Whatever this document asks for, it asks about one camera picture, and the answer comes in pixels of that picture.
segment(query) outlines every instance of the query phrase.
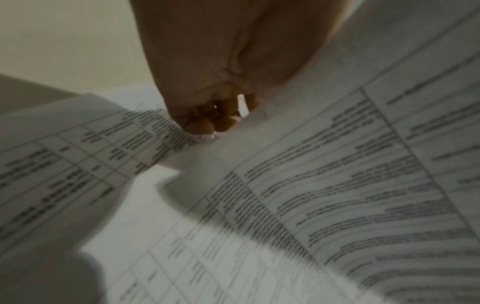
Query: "hand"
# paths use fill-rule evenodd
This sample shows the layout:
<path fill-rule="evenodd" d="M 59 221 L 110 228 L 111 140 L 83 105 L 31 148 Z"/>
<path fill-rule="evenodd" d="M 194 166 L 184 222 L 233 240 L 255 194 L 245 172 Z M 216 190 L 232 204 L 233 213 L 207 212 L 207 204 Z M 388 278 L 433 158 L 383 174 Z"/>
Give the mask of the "hand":
<path fill-rule="evenodd" d="M 187 132 L 226 131 L 295 75 L 339 27 L 349 0 L 131 0 L 170 116 Z"/>

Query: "beige wall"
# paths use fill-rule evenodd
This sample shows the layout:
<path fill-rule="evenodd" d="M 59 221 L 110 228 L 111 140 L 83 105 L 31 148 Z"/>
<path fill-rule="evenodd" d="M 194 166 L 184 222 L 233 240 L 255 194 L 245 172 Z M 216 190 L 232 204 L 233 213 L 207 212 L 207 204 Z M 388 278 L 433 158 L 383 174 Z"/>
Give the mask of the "beige wall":
<path fill-rule="evenodd" d="M 75 93 L 150 78 L 128 0 L 0 0 L 0 74 Z"/>

